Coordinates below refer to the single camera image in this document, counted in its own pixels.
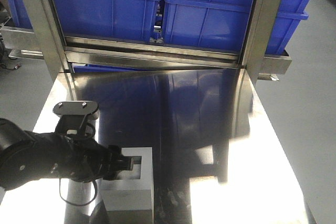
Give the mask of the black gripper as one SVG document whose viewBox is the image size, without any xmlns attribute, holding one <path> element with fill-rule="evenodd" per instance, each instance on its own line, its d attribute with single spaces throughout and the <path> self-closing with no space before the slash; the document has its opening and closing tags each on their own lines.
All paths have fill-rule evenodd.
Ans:
<svg viewBox="0 0 336 224">
<path fill-rule="evenodd" d="M 70 153 L 62 166 L 63 178 L 76 182 L 91 182 L 96 179 L 114 180 L 120 171 L 133 170 L 132 156 L 122 156 L 121 148 L 105 147 L 92 138 L 75 138 L 63 135 Z"/>
</svg>

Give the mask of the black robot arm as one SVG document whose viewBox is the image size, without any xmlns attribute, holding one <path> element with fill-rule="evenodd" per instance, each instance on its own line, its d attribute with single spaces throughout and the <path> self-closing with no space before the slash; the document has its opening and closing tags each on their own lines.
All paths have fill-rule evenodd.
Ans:
<svg viewBox="0 0 336 224">
<path fill-rule="evenodd" d="M 42 178 L 67 178 L 89 183 L 114 180 L 133 169 L 133 158 L 117 146 L 98 144 L 93 138 L 24 131 L 1 119 L 1 187 L 6 191 Z"/>
</svg>

